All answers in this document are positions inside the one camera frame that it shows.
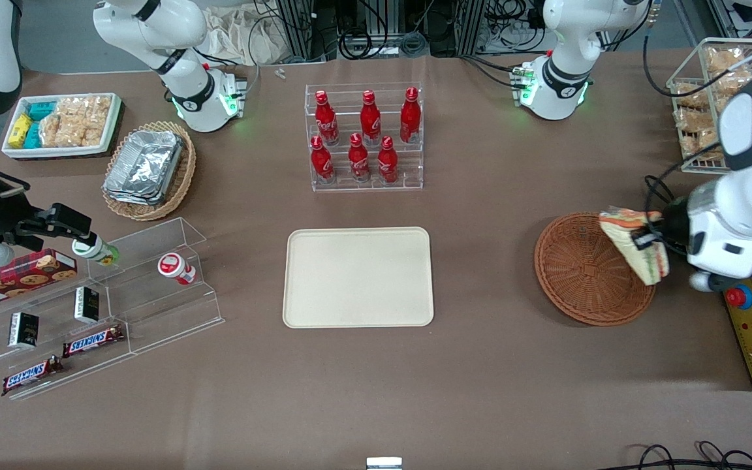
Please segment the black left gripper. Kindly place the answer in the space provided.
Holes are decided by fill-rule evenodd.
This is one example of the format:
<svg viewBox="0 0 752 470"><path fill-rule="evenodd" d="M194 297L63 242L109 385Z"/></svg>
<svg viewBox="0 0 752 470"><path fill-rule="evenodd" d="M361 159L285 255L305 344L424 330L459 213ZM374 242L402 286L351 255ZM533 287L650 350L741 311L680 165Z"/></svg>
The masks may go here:
<svg viewBox="0 0 752 470"><path fill-rule="evenodd" d="M685 257L690 239L687 203L689 197L681 196L671 200L661 212L644 212L644 228L632 231L632 242L636 250L656 252L660 249L662 240L669 250ZM659 231L660 237L651 231Z"/></svg>

